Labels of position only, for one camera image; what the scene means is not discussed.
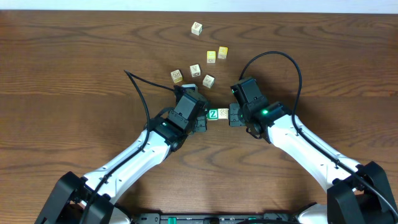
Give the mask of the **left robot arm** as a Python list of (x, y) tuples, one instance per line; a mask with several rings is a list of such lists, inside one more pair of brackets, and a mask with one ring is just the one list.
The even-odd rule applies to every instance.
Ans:
[(55, 184), (36, 223), (130, 223), (115, 206), (123, 193), (184, 144), (206, 130), (207, 99), (194, 84), (175, 86), (176, 106), (150, 119), (140, 136), (102, 167), (79, 177), (67, 172)]

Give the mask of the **white block red side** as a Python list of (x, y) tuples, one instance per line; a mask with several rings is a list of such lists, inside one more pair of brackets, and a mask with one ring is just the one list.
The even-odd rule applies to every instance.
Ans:
[(229, 119), (229, 109), (218, 108), (218, 119)]

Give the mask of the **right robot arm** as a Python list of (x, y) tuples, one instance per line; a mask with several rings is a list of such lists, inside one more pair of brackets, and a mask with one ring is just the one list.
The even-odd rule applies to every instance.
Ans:
[(270, 104), (255, 79), (231, 86), (237, 102), (231, 119), (256, 139), (290, 155), (322, 187), (327, 204), (313, 204), (294, 215), (298, 223), (397, 223), (397, 205), (386, 173), (346, 157), (311, 132), (288, 107)]

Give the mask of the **green Z block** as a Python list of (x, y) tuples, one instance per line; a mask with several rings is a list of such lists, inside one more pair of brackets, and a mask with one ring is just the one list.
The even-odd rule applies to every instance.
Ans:
[(210, 109), (207, 113), (207, 119), (208, 120), (218, 120), (219, 119), (218, 109)]

